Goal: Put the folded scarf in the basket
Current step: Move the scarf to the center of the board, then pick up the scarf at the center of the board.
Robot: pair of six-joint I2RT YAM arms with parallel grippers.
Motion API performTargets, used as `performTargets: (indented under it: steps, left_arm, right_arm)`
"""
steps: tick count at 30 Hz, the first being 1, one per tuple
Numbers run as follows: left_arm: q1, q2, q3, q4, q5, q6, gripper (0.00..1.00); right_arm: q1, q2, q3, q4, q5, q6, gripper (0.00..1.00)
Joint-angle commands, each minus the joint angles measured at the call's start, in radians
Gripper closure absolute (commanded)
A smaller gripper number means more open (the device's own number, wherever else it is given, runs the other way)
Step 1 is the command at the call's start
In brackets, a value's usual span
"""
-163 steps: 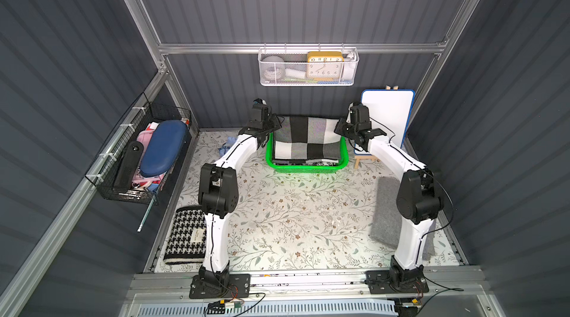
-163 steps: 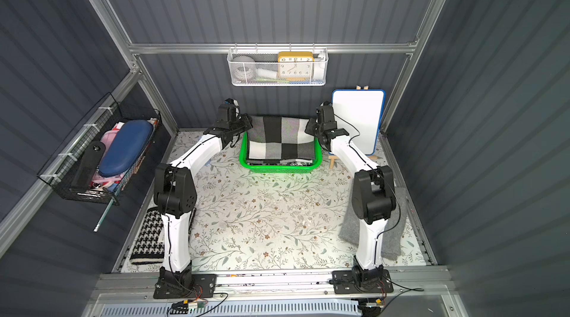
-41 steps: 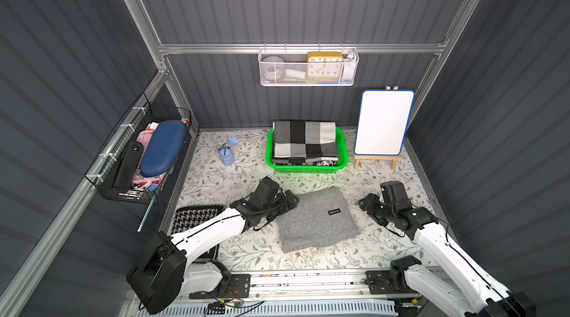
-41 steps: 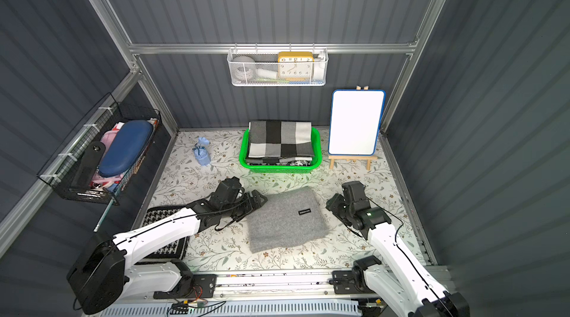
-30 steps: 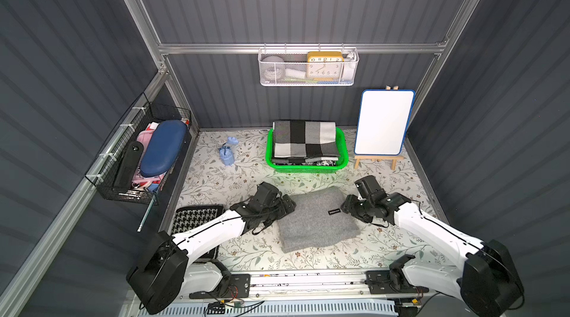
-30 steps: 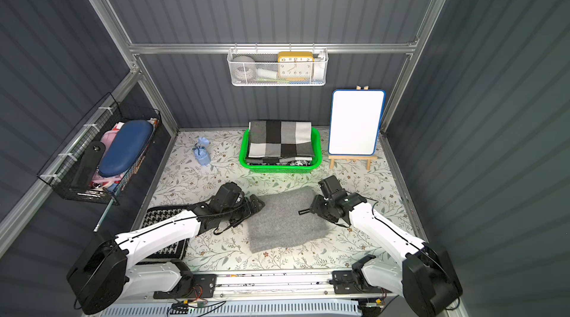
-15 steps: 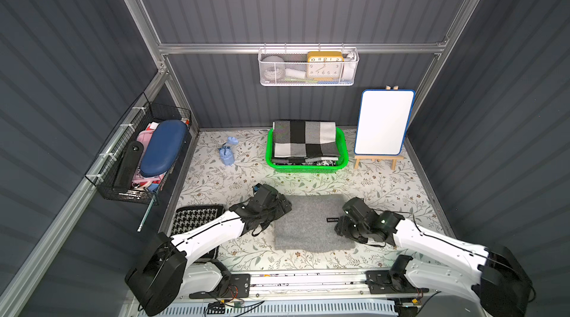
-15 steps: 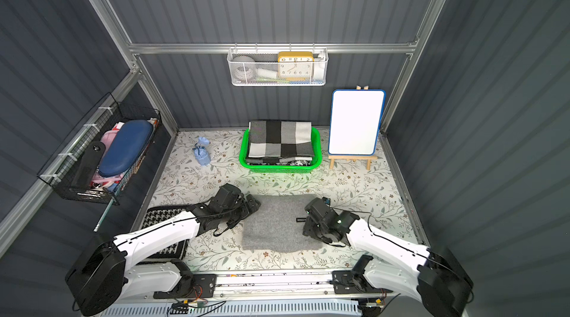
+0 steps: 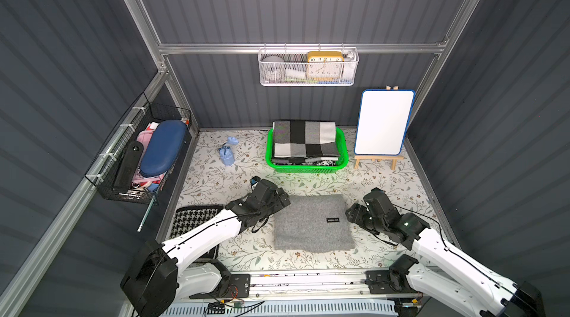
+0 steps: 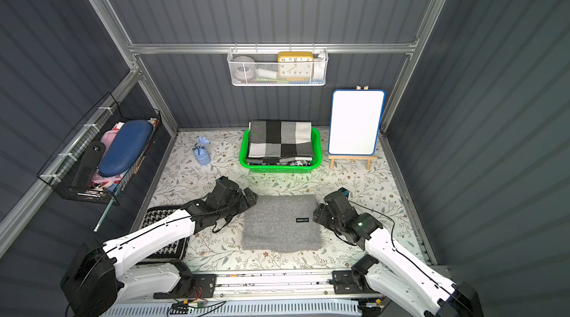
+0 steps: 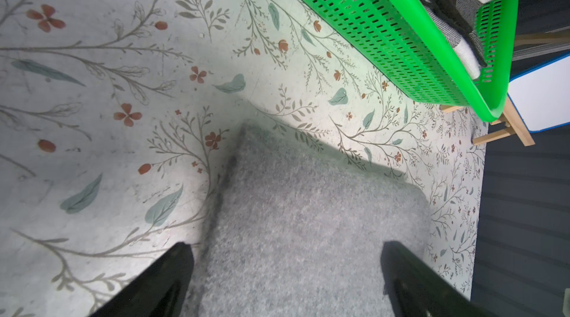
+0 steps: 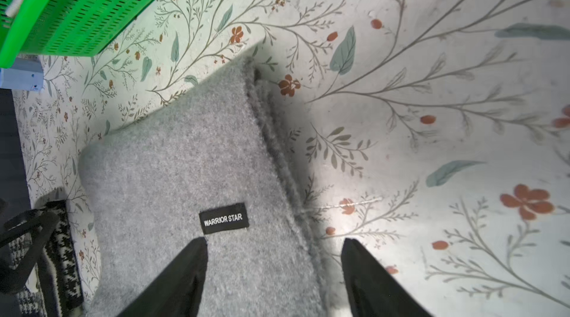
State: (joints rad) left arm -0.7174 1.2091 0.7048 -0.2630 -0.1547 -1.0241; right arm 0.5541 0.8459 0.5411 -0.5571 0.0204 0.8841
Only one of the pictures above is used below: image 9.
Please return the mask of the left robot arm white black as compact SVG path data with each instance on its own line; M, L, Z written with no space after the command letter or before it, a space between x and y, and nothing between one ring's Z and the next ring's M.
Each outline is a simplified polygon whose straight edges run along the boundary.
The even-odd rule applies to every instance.
M217 245L266 223L290 205L288 193L273 182L253 177L252 191L229 202L193 230L162 243L147 241L135 254L120 288L136 316L160 316L173 302L215 290L225 293L231 273L218 262L193 267L201 256Z

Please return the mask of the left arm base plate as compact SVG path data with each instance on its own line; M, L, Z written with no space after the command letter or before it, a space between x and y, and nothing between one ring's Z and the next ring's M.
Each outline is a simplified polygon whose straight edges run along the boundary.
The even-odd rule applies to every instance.
M210 293L198 293L190 296L190 299L232 299L248 298L251 284L250 274L231 274L222 277L221 282Z

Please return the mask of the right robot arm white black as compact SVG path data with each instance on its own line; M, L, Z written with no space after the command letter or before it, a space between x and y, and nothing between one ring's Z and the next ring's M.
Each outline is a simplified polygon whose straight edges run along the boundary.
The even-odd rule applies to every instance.
M447 241L426 215L395 206L381 189L346 211L347 220L374 237L403 246L407 253L380 277L369 277L371 293L380 289L426 294L462 316L544 316L541 292L492 271Z

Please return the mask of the smiley face knitted scarf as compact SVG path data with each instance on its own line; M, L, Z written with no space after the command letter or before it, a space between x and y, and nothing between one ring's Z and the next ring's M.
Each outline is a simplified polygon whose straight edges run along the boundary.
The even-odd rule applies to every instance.
M273 158L271 162L274 165L294 165L294 166L325 166L325 167L335 167L336 160L325 160L323 158Z

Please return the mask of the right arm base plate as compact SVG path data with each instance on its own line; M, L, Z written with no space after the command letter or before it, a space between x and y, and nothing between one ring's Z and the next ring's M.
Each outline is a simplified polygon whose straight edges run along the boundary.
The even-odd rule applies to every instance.
M368 286L371 295L419 294L408 284L404 274L390 270L366 271L365 284Z

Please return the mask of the grey felt scarf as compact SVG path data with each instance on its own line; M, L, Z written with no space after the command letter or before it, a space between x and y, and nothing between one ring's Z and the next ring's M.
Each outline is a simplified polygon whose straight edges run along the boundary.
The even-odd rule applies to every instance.
M341 195L292 196L290 205L275 214L275 248L309 253L354 249L346 210Z

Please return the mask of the black grey checkered scarf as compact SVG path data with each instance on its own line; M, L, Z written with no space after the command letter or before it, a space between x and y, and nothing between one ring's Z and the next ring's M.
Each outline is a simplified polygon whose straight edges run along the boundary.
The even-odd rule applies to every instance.
M273 158L339 159L335 122L278 120L273 122Z

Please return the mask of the black white houndstooth scarf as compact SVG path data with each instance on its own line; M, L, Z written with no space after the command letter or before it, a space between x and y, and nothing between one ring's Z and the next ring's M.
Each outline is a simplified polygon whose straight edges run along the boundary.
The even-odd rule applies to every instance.
M185 206L177 209L172 221L169 239L190 232L215 217L224 207L222 205Z

